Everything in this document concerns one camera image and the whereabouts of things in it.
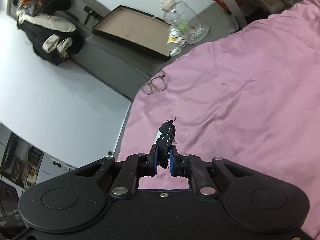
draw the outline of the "circular cover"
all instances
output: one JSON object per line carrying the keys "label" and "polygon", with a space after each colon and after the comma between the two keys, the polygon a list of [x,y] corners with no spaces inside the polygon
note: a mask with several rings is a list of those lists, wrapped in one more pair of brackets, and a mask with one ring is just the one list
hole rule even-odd
{"label": "circular cover", "polygon": [[66,174],[31,187],[18,205],[29,227],[62,233],[94,220],[106,206],[106,199],[92,178]]}
{"label": "circular cover", "polygon": [[57,188],[44,193],[41,201],[47,208],[61,210],[72,207],[78,202],[78,199],[77,192],[71,189]]}
{"label": "circular cover", "polygon": [[267,183],[249,176],[241,179],[227,189],[222,200],[235,221],[251,230],[270,233],[302,226],[309,211],[302,190],[277,179]]}

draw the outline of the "metal screw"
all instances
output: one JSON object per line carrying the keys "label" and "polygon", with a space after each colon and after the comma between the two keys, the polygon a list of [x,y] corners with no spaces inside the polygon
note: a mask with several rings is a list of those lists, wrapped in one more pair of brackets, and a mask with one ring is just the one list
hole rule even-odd
{"label": "metal screw", "polygon": [[200,193],[202,195],[213,195],[214,193],[216,193],[216,190],[213,187],[203,187],[200,189]]}
{"label": "metal screw", "polygon": [[116,195],[124,195],[128,193],[128,189],[126,187],[115,187],[112,190],[112,193]]}
{"label": "metal screw", "polygon": [[169,197],[169,193],[166,193],[166,192],[160,193],[160,197]]}

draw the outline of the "white cabinet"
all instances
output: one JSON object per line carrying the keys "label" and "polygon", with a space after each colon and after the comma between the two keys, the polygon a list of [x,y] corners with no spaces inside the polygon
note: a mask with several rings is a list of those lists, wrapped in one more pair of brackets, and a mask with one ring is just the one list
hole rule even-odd
{"label": "white cabinet", "polygon": [[5,127],[2,123],[0,123],[0,144],[6,146],[9,140],[9,136],[11,131]]}
{"label": "white cabinet", "polygon": [[46,180],[53,179],[53,178],[54,178],[54,176],[52,176],[51,174],[49,174],[45,171],[39,170],[36,184],[39,184],[41,182],[44,182]]}
{"label": "white cabinet", "polygon": [[0,163],[3,158],[4,150],[5,150],[5,145],[0,144]]}
{"label": "white cabinet", "polygon": [[53,158],[51,155],[45,153],[38,172],[36,184],[52,179],[67,173],[68,171],[63,167],[70,167],[68,164]]}

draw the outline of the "cardboard box lid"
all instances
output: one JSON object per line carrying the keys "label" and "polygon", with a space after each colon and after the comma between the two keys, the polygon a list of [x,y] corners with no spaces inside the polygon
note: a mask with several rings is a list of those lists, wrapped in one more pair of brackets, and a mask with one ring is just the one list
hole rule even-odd
{"label": "cardboard box lid", "polygon": [[170,25],[138,10],[119,6],[103,18],[94,30],[117,36],[169,57]]}

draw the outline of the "white container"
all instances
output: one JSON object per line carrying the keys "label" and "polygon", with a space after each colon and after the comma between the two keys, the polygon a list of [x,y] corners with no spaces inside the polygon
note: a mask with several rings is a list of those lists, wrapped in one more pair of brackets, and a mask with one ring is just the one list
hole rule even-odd
{"label": "white container", "polygon": [[209,27],[185,2],[161,0],[160,3],[164,11],[163,19],[186,35],[189,44],[195,44],[207,36]]}
{"label": "white container", "polygon": [[181,32],[175,27],[171,26],[169,28],[169,37],[167,41],[167,46],[169,50],[174,50],[177,47],[177,39],[181,36]]}

